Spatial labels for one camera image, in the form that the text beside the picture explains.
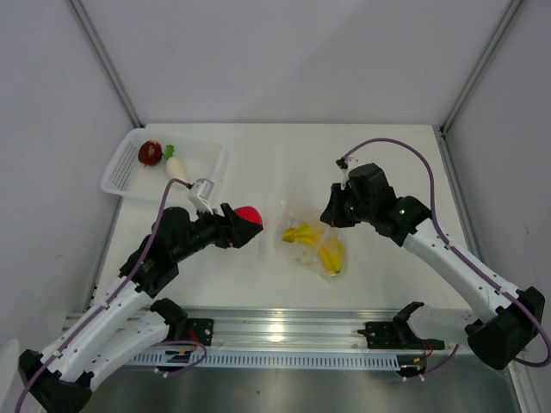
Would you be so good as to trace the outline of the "red apple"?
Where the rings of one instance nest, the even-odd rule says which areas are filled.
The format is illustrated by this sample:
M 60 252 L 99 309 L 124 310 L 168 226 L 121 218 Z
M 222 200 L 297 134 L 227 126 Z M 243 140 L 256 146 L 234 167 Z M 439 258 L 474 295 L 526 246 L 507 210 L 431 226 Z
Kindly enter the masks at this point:
M 241 219 L 244 219 L 255 225 L 263 226 L 263 218 L 260 212 L 253 206 L 241 206 L 241 207 L 235 208 L 234 212 Z

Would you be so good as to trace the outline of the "yellow banana bunch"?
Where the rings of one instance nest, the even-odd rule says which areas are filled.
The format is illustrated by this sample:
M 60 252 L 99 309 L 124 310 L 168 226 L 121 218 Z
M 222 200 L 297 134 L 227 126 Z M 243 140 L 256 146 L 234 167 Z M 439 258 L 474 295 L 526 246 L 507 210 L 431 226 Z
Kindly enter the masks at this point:
M 326 277 L 344 270 L 346 248 L 334 230 L 315 223 L 289 226 L 282 234 L 288 257 L 295 263 Z

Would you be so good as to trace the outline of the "clear zip top bag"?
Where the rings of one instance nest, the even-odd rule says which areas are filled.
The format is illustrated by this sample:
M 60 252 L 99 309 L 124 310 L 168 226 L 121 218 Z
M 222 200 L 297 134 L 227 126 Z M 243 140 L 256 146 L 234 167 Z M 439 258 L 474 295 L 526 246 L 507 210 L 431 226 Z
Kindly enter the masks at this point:
M 283 202 L 274 246 L 289 264 L 332 283 L 348 270 L 348 245 L 340 230 L 319 220 L 320 214 L 315 208 Z

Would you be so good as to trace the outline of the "white radish with green top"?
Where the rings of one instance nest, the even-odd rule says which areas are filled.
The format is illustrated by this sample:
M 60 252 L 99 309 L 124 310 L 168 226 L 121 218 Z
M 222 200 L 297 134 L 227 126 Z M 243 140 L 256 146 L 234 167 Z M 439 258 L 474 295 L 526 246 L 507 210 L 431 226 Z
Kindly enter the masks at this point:
M 175 156 L 175 146 L 167 145 L 164 148 L 163 159 L 165 161 L 165 171 L 169 178 L 188 182 L 189 178 L 183 163 Z

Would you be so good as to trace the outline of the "dark red mangosteen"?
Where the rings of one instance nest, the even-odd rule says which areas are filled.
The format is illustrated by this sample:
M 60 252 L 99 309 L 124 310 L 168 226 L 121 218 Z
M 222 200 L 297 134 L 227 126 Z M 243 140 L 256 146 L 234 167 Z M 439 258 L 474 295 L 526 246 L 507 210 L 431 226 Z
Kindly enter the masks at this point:
M 148 140 L 139 148 L 138 161 L 145 166 L 156 166 L 162 159 L 163 149 L 157 141 Z

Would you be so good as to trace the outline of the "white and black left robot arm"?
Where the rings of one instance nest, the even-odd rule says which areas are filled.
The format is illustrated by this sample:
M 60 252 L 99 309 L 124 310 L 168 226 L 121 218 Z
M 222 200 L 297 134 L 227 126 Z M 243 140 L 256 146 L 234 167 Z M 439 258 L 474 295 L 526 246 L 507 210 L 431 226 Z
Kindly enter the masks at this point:
M 210 245 L 241 248 L 262 230 L 263 219 L 252 206 L 222 204 L 220 213 L 200 212 L 196 219 L 177 206 L 159 212 L 151 234 L 103 299 L 56 342 L 20 355 L 23 392 L 48 412 L 79 412 L 107 377 L 149 347 L 205 349 L 187 312 L 157 296 L 178 276 L 183 260 Z

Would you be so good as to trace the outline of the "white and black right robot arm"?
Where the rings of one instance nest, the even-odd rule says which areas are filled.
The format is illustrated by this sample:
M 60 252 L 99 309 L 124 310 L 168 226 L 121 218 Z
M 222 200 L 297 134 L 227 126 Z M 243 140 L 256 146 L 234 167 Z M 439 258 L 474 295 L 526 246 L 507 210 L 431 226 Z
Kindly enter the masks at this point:
M 412 303 L 393 326 L 394 340 L 412 347 L 423 338 L 467 345 L 487 366 L 504 369 L 542 333 L 544 296 L 520 289 L 453 243 L 434 213 L 412 196 L 399 197 L 374 163 L 331 185 L 321 222 L 335 228 L 367 223 L 425 262 L 469 304 L 469 311 Z

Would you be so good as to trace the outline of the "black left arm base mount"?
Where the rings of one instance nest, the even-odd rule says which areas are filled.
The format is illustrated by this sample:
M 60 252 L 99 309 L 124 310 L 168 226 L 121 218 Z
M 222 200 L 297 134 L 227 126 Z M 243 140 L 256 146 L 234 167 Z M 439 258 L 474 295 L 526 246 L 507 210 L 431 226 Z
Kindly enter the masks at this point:
M 167 338 L 174 341 L 193 341 L 209 347 L 214 335 L 214 320 L 211 318 L 187 318 L 179 321 L 170 330 Z

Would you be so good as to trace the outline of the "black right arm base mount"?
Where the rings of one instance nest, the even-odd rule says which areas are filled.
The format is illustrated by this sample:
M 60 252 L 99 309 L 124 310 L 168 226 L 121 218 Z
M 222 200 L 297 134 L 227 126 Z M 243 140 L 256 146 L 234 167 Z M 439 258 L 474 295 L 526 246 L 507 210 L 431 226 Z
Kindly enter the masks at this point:
M 366 322 L 357 331 L 366 339 L 370 349 L 444 350 L 445 344 L 437 339 L 420 339 L 405 323 L 394 321 Z

